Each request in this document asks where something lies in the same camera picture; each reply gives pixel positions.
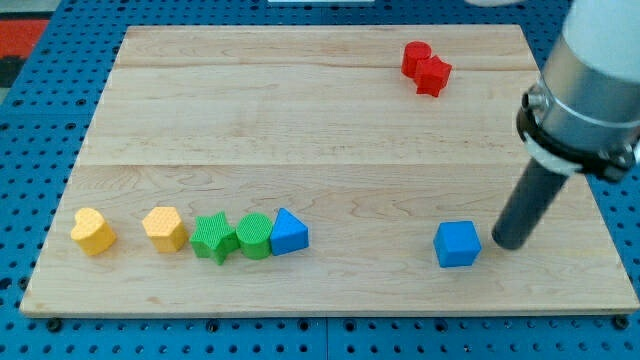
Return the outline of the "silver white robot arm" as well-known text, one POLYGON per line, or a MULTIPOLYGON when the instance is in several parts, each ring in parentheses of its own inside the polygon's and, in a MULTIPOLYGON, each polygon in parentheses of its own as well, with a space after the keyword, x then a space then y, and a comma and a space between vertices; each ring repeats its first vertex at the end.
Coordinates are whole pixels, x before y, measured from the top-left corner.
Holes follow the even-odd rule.
POLYGON ((575 0, 517 129, 563 176, 620 181, 639 158, 639 0, 575 0))

